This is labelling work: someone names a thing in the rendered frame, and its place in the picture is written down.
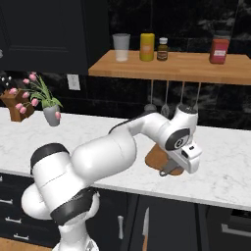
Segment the hanging grey ladle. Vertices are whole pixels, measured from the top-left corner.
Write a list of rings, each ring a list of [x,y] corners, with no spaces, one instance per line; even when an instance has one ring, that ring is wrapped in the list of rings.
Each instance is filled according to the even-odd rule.
[[[150,92],[150,103],[145,105],[144,111],[149,112],[149,111],[157,111],[157,107],[153,103],[153,92],[154,92],[154,80],[151,79],[151,92]]]

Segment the clear glass cup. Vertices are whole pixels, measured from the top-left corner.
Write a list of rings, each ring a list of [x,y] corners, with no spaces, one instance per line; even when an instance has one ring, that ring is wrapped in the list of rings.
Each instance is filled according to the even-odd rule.
[[[128,33],[116,33],[113,35],[113,42],[118,62],[125,62],[129,49],[130,35]]]

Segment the dark drawer front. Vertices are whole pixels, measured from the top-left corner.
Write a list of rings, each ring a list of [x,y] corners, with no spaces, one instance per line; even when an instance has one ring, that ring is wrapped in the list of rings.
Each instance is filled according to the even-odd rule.
[[[23,211],[22,194],[19,191],[0,190],[0,199],[4,200],[13,199],[13,205],[0,203],[0,206],[6,206],[20,212]]]
[[[17,233],[21,236],[29,236],[29,241],[16,239],[13,234]],[[60,240],[60,235],[48,230],[39,230],[32,228],[0,228],[0,237],[18,240],[25,243],[41,245],[45,247],[54,247]]]
[[[43,228],[49,228],[53,225],[52,221],[37,220],[20,212],[13,212],[13,211],[0,212],[0,220],[3,221],[4,223],[9,223],[5,221],[6,217],[10,217],[14,220],[22,219],[22,223],[20,225],[16,224],[18,226],[32,226],[43,229]]]

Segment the yellow bottle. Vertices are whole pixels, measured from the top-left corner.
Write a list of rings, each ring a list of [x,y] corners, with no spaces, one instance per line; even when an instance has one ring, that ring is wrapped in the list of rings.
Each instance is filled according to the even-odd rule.
[[[141,61],[149,62],[154,59],[155,34],[140,34],[140,51],[139,58]]]

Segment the round brown cutting board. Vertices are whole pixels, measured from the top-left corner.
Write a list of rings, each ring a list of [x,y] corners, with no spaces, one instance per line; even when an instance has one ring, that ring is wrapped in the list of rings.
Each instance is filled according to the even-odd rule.
[[[145,164],[159,171],[161,176],[166,176],[167,173],[164,171],[164,166],[170,161],[171,157],[159,147],[158,144],[155,144],[153,148],[148,152],[147,156],[145,157]],[[184,172],[184,169],[179,165],[168,172],[171,176],[180,176]]]

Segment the dark wall cupboard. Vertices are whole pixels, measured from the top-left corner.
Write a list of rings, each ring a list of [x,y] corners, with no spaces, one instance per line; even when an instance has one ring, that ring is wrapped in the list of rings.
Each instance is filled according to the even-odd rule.
[[[107,0],[0,0],[0,70],[87,75],[109,49]]]

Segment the hanging grey utensil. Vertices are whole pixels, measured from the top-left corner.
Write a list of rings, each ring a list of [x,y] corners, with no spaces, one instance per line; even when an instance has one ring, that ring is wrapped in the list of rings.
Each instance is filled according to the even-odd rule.
[[[199,95],[200,95],[200,89],[201,89],[201,82],[199,82],[199,84],[198,84],[196,101],[195,101],[195,104],[193,106],[193,109],[196,110],[197,112],[198,112],[198,100],[199,100]]]
[[[180,93],[180,100],[179,100],[179,104],[178,105],[182,105],[184,87],[185,87],[185,81],[182,82],[181,93]]]

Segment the small brown bottle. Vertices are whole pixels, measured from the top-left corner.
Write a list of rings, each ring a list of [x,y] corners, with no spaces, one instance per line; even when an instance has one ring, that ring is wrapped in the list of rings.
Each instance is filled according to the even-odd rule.
[[[159,61],[167,61],[168,60],[168,38],[161,37],[159,39],[159,45],[157,48],[157,59]]]

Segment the wooden wall shelf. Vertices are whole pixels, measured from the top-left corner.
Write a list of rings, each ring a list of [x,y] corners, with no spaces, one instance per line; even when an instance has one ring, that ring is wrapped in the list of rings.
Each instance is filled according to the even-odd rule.
[[[211,64],[208,53],[170,52],[167,61],[143,62],[138,51],[129,51],[125,62],[118,62],[115,51],[108,51],[88,70],[89,75],[251,85],[251,59],[229,54],[223,65]]]

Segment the wooden knife block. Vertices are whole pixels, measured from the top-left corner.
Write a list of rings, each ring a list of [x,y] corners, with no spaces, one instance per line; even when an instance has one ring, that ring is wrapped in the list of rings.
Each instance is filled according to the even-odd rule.
[[[21,122],[34,113],[25,91],[9,75],[0,74],[0,100],[9,109],[12,122]]]

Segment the white wall socket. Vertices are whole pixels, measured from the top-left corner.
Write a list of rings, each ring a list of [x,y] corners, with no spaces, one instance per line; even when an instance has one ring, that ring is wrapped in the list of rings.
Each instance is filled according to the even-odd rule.
[[[78,75],[67,75],[69,90],[80,90]]]

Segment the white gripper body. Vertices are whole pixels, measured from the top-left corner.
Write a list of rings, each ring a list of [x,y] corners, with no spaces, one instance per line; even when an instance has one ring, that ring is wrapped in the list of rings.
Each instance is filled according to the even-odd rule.
[[[200,155],[188,153],[185,150],[170,151],[169,156],[188,173],[194,174],[199,167]]]

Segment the dark dishwasher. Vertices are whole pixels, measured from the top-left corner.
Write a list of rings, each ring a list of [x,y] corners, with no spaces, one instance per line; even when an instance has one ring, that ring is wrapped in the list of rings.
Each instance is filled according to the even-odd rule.
[[[206,220],[210,251],[251,251],[251,237],[223,233],[221,226],[251,232],[251,212],[210,206]]]

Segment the dark cupboard door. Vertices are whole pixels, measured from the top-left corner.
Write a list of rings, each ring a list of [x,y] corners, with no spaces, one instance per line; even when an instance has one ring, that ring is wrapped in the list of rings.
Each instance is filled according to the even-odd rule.
[[[101,188],[98,191],[99,210],[86,222],[90,237],[97,243],[99,251],[129,251],[139,196]],[[124,217],[123,239],[119,239],[118,216]]]
[[[147,251],[199,251],[194,206],[188,202],[139,196],[129,251],[142,251],[149,207]]]

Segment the hanging grey spoon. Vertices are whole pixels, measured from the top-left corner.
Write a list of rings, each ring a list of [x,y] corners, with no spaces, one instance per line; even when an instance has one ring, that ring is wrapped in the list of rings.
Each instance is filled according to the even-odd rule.
[[[169,94],[169,87],[166,86],[166,94],[168,95]],[[168,96],[165,96],[165,104],[162,106],[161,108],[161,114],[164,116],[164,117],[168,117],[169,114],[170,114],[170,107],[168,105]]]

